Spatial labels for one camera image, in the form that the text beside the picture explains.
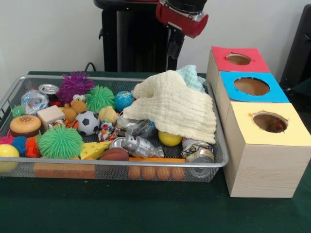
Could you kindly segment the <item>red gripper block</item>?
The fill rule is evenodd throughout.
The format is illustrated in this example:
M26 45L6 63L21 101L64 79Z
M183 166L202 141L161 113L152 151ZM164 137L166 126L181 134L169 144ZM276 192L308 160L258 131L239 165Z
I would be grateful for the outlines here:
M184 37L197 37L205 28L208 14L203 9L207 0L160 0L156 6L156 18L168 27L167 55L178 58Z

